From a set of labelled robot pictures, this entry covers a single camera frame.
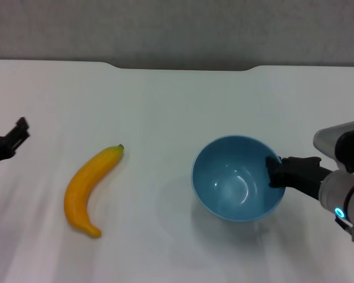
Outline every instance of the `blue bowl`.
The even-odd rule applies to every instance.
[[[246,136],[221,137],[197,156],[192,184],[198,199],[220,218],[259,219],[279,204],[284,187],[269,187],[266,157],[280,161],[266,144]]]

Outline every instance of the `bowl rim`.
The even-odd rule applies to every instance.
[[[208,210],[210,211],[213,215],[221,218],[221,219],[224,219],[226,221],[232,221],[232,222],[251,222],[251,221],[256,221],[256,220],[259,220],[265,216],[267,216],[268,214],[270,214],[278,205],[279,203],[281,202],[283,196],[284,196],[284,193],[286,191],[286,187],[281,187],[280,189],[283,189],[283,193],[282,193],[282,196],[281,198],[276,202],[276,204],[271,208],[269,209],[267,212],[265,212],[264,214],[258,216],[258,217],[255,217],[255,218],[252,218],[252,219],[247,219],[247,220],[242,220],[242,219],[235,219],[235,218],[229,218],[229,217],[225,217],[225,216],[222,216],[214,211],[212,211],[209,207],[207,207],[206,204],[204,204],[203,200],[198,196],[197,192],[196,192],[196,189],[195,189],[195,186],[194,186],[194,181],[193,181],[193,172],[194,172],[194,167],[195,167],[195,162],[196,160],[198,159],[199,155],[201,155],[202,151],[208,147],[210,144],[212,143],[215,143],[216,141],[218,140],[221,140],[221,139],[227,139],[229,137],[243,137],[243,138],[246,138],[246,139],[250,139],[250,140],[254,140],[255,142],[259,142],[261,143],[262,145],[264,145],[266,148],[268,148],[272,154],[274,155],[274,157],[276,157],[276,159],[278,160],[279,163],[282,163],[281,161],[281,158],[280,156],[270,147],[268,146],[267,144],[265,144],[263,141],[259,140],[259,139],[256,139],[254,137],[250,137],[250,136],[245,136],[245,135],[242,135],[242,134],[230,134],[230,135],[227,135],[227,136],[222,136],[222,137],[219,137],[211,142],[209,142],[208,144],[206,144],[200,151],[199,153],[197,154],[197,156],[195,157],[194,159],[194,162],[193,162],[193,166],[192,166],[192,169],[191,169],[191,185],[193,187],[193,191],[194,191],[194,194],[195,196],[199,199],[200,203],[203,204],[203,206]]]

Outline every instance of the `banana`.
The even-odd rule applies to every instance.
[[[64,213],[69,224],[92,238],[101,237],[101,230],[95,227],[87,212],[88,198],[96,184],[119,162],[124,147],[108,147],[89,160],[73,176],[64,195]]]

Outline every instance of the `robotic hand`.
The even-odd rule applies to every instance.
[[[320,167],[319,157],[266,158],[271,187],[293,187],[317,199],[354,242],[354,122],[318,131],[313,145],[336,161],[339,170]]]
[[[25,118],[21,118],[5,137],[0,137],[0,160],[12,158],[16,154],[16,149],[29,137],[28,129]]]

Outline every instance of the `white table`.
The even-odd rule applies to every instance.
[[[322,157],[315,132],[354,120],[354,68],[0,61],[0,134],[21,116],[31,137],[0,162],[0,283],[354,282],[354,243],[314,199],[287,188],[269,216],[236,224],[209,214],[190,183],[198,152],[227,134]],[[88,205],[103,231],[92,240],[68,226],[64,191],[119,143],[124,159]]]

